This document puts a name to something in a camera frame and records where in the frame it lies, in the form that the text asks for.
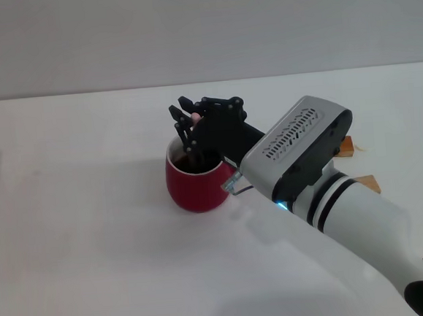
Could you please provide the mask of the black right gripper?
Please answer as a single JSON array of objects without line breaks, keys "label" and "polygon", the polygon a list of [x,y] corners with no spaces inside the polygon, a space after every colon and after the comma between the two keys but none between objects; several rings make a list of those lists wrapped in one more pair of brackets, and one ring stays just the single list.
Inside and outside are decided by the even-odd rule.
[{"label": "black right gripper", "polygon": [[247,112],[240,97],[220,99],[202,97],[200,101],[181,96],[178,99],[183,114],[176,106],[169,107],[175,121],[175,130],[183,143],[183,150],[190,163],[196,162],[189,134],[192,122],[192,136],[200,150],[217,153],[228,164],[240,164],[244,156],[264,136],[264,133],[246,123]]}]

